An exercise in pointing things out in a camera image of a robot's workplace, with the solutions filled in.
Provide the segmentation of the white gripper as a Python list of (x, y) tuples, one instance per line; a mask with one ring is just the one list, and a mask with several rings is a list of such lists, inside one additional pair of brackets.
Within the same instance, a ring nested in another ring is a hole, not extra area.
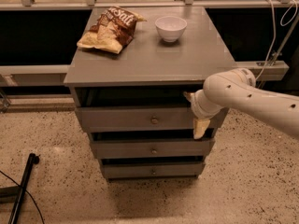
[(191, 109), (197, 119), (193, 120), (193, 138), (200, 139), (204, 136), (212, 117), (217, 115), (222, 106), (209, 101), (203, 90), (193, 92), (183, 92), (184, 97), (191, 102)]

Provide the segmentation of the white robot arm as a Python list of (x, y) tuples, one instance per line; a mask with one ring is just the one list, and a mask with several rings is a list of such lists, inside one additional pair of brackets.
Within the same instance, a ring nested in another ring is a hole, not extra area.
[(216, 116), (223, 108), (244, 112), (273, 128), (299, 138), (299, 97), (257, 89), (256, 78), (247, 68), (209, 76), (203, 89), (184, 92), (199, 120)]

